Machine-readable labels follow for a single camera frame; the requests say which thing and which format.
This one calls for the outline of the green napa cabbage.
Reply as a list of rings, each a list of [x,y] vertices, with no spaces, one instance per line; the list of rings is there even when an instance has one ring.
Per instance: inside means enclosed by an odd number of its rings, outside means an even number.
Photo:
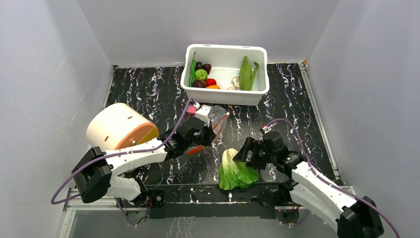
[[[222,190],[232,190],[236,187],[245,189],[259,180],[259,172],[248,167],[245,162],[233,160],[238,151],[234,148],[227,149],[222,154],[221,164],[218,169],[218,186]]]

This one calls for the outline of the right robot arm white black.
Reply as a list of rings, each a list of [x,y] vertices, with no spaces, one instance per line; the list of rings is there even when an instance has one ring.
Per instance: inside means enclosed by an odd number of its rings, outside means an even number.
[[[276,131],[263,134],[259,140],[248,137],[233,160],[254,169],[275,165],[289,178],[279,185],[279,200],[285,205],[297,203],[306,207],[340,238],[378,238],[384,234],[372,199],[365,196],[364,201],[358,201],[324,175],[315,175],[304,156],[290,151]]]

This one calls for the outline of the clear zip top bag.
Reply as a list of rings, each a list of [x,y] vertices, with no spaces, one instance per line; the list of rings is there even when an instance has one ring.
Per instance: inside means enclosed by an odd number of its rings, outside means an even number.
[[[219,137],[221,137],[229,118],[230,112],[221,106],[211,106],[209,113],[210,124],[213,132],[215,133],[215,138],[212,140],[210,145]]]

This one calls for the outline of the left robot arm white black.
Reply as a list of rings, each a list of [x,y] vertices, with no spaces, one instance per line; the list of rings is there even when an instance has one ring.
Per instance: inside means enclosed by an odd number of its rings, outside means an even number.
[[[113,151],[103,151],[98,146],[89,149],[72,170],[72,177],[84,203],[113,196],[143,206],[148,192],[142,182],[122,178],[121,174],[180,157],[192,147],[210,146],[215,137],[211,122],[191,117],[172,132],[137,146]]]

